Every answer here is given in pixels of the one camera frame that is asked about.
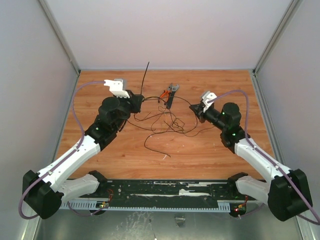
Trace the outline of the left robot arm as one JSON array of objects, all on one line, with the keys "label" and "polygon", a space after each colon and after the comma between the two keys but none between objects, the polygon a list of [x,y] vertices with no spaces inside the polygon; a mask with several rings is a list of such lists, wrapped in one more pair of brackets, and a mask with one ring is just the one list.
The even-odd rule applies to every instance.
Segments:
[{"label": "left robot arm", "polygon": [[63,203],[74,198],[91,193],[103,197],[108,186],[94,174],[75,180],[68,178],[116,138],[131,114],[141,111],[143,100],[142,94],[130,90],[127,90],[126,97],[115,94],[105,98],[94,122],[81,132],[81,138],[72,148],[47,167],[24,174],[20,203],[27,203],[38,217],[48,219]]}]

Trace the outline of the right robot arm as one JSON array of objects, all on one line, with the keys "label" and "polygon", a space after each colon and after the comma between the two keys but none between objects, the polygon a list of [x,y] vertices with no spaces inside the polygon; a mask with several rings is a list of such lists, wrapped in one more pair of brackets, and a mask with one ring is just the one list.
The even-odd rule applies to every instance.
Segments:
[{"label": "right robot arm", "polygon": [[227,102],[221,111],[204,103],[192,104],[189,108],[200,122],[207,121],[218,128],[223,145],[248,162],[264,179],[254,179],[244,172],[229,177],[230,184],[226,191],[230,198],[239,199],[242,195],[252,197],[267,205],[282,222],[313,205],[306,174],[274,160],[245,134],[240,125],[242,115],[237,104]]}]

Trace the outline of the black zip tie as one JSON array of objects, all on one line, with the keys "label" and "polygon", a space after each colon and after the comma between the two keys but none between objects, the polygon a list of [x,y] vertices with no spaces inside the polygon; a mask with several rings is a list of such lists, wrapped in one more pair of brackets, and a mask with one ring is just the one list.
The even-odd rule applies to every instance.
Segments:
[{"label": "black zip tie", "polygon": [[143,87],[144,87],[145,78],[146,78],[146,74],[147,74],[149,65],[150,65],[150,61],[147,62],[147,65],[146,65],[146,68],[145,68],[145,71],[144,71],[144,74],[143,74],[143,78],[142,78],[141,86],[140,86],[140,95],[143,94]]}]

